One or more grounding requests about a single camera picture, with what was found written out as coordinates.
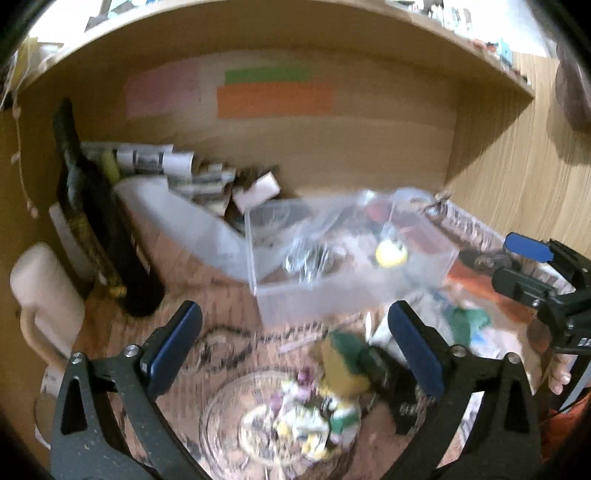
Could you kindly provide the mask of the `person right hand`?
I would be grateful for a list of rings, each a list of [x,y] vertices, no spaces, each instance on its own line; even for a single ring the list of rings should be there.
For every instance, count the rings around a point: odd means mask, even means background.
[[[570,383],[571,368],[576,361],[575,355],[555,354],[549,364],[548,387],[554,395],[561,395],[564,387]]]

